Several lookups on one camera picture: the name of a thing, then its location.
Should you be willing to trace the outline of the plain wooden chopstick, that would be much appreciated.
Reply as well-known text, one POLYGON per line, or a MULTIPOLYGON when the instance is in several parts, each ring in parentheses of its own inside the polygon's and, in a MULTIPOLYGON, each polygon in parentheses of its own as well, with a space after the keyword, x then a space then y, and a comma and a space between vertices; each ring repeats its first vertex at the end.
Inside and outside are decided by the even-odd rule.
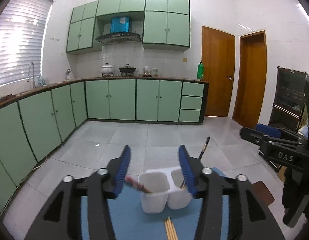
POLYGON ((172 234, 173 234, 173 239, 174 240, 178 240, 178 236, 177 236, 177 233, 176 233, 176 230, 175 230, 175 227, 174 227, 174 224, 173 224, 171 218, 169 217, 168 220, 169 220, 169 223, 170 223, 170 226, 171 226, 171 231, 172 231, 172 234))
POLYGON ((169 230, 169 226, 168 226, 168 223, 167 223, 167 219, 164 220, 164 224, 165 224, 165 230, 166 230, 167 239, 171 240, 171 235, 170 235, 170 230, 169 230))

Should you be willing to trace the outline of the green lower kitchen cabinets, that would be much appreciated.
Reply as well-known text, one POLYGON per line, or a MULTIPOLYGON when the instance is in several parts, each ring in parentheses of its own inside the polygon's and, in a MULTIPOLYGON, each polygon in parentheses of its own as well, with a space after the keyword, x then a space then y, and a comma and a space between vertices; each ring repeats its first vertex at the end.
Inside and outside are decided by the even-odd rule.
POLYGON ((17 187, 87 120, 201 124, 209 85, 106 78, 44 87, 0 103, 0 212, 17 187))

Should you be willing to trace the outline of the green kitchen cabinets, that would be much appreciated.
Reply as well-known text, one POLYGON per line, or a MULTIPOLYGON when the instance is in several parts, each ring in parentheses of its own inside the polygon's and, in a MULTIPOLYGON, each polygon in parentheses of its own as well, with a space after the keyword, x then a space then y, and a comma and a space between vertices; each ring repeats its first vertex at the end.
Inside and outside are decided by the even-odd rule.
POLYGON ((209 85, 106 78, 44 87, 0 103, 0 212, 17 187, 87 120, 201 124, 209 85))
POLYGON ((137 42, 144 48, 190 48, 189 0, 98 0, 73 9, 67 53, 137 42))

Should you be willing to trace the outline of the dark brown chopstick in holder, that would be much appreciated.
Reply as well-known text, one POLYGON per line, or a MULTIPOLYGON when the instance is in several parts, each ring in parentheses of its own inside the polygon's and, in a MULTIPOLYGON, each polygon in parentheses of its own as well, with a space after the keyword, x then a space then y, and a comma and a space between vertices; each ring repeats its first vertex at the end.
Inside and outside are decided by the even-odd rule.
POLYGON ((136 179, 132 178, 131 176, 125 177, 125 184, 130 186, 133 189, 136 189, 140 192, 143 192, 145 194, 151 194, 152 192, 148 190, 144 185, 141 185, 136 179))

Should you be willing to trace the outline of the black chopstick in holder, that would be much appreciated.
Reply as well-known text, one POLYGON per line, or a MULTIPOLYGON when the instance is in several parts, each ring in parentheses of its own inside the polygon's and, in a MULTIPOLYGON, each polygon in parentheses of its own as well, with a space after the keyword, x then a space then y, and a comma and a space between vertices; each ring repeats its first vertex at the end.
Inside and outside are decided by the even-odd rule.
POLYGON ((199 155, 199 157, 198 157, 199 160, 202 159, 202 157, 203 157, 203 155, 204 155, 204 152, 205 152, 205 150, 206 150, 206 148, 207 148, 207 146, 208 146, 208 144, 209 144, 210 139, 211 139, 210 137, 207 137, 207 139, 206 139, 206 141, 205 141, 205 144, 204 144, 204 146, 203 146, 203 148, 202 148, 202 150, 201 150, 201 152, 200 152, 200 155, 199 155))

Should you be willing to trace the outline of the wooden door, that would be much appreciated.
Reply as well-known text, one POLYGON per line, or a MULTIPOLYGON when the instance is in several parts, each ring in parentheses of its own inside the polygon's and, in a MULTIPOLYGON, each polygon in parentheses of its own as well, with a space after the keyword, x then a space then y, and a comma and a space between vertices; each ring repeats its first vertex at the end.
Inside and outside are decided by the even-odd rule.
POLYGON ((240 37, 240 70, 233 120, 254 128, 258 123, 267 77, 266 32, 240 37))
POLYGON ((235 72, 235 36, 202 27, 204 81, 209 83, 205 115, 227 117, 235 72))

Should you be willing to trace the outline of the black oven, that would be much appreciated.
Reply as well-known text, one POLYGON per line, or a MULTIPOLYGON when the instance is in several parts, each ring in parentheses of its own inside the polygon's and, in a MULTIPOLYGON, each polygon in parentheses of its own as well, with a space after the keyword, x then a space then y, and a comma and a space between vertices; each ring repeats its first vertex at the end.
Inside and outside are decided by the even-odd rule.
POLYGON ((305 84, 308 74, 277 67, 277 82, 269 126, 296 132, 305 111, 305 84))

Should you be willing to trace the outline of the blue table cloth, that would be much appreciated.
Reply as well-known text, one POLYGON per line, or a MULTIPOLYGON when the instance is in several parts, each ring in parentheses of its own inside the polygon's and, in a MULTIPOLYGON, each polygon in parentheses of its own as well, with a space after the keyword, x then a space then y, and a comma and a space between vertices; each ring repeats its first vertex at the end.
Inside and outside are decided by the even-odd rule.
MULTIPOLYGON (((167 171, 170 192, 180 190, 183 181, 180 167, 163 168, 167 171)), ((171 218, 178 239, 194 239, 201 211, 202 199, 190 200, 182 209, 171 209, 168 202, 160 213, 145 213, 141 204, 141 192, 124 186, 117 199, 107 200, 116 239, 167 239, 164 220, 171 218)), ((88 230, 88 198, 81 197, 81 235, 90 239, 88 230)), ((223 196, 221 239, 227 239, 229 229, 229 196, 223 196)))

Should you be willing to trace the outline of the brown wooden chair seat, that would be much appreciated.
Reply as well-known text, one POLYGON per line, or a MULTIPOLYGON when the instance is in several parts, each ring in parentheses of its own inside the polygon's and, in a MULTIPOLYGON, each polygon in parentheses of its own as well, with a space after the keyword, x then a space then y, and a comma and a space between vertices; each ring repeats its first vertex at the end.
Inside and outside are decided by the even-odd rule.
POLYGON ((267 206, 270 206, 271 204, 274 203, 275 199, 263 181, 259 180, 253 183, 252 187, 255 194, 258 195, 265 202, 267 206))

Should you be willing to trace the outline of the green bottle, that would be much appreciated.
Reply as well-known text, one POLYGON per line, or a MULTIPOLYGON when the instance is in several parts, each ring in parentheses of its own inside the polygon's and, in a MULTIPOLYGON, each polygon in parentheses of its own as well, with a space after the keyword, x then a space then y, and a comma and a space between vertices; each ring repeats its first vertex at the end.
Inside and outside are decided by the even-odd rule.
POLYGON ((202 80, 204 78, 204 65, 202 62, 197 67, 197 79, 202 80))

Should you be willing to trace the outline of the black wok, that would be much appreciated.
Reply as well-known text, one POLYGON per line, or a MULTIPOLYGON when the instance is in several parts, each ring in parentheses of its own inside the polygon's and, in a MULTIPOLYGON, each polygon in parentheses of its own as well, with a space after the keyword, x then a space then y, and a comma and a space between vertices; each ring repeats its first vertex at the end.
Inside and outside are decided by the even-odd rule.
POLYGON ((133 76, 136 68, 130 66, 129 63, 127 63, 125 66, 120 67, 119 71, 122 76, 133 76))

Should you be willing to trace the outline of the white pot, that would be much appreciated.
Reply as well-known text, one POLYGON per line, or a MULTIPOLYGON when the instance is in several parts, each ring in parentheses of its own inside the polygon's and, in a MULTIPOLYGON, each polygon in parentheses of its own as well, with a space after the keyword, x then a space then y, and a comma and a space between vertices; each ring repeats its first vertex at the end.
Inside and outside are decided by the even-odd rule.
POLYGON ((101 67, 101 75, 102 75, 102 77, 114 76, 114 67, 109 63, 104 64, 101 67))

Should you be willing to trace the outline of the chrome sink faucet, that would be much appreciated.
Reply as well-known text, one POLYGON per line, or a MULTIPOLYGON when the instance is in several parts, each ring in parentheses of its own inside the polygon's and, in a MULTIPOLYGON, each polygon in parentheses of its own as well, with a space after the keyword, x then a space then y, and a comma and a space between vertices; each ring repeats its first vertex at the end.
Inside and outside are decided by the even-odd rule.
POLYGON ((31 61, 29 64, 27 82, 30 82, 30 80, 32 80, 31 88, 34 89, 36 87, 36 81, 35 81, 35 65, 33 61, 31 61))

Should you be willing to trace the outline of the black range hood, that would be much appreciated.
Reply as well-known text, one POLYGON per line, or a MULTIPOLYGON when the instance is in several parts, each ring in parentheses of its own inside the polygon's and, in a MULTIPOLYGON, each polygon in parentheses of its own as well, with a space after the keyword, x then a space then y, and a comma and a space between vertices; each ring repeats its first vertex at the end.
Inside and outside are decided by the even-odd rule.
POLYGON ((132 21, 128 16, 115 17, 110 21, 110 31, 95 39, 103 45, 125 42, 140 42, 141 37, 132 32, 132 21))

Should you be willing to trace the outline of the window blinds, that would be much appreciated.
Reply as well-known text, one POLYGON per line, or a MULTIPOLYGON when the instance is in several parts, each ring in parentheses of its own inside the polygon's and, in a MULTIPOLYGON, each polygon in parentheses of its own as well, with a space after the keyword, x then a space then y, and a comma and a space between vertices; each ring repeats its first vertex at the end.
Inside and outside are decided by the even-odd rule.
POLYGON ((29 64, 42 75, 46 26, 52 0, 10 0, 0 15, 0 87, 27 80, 29 64))

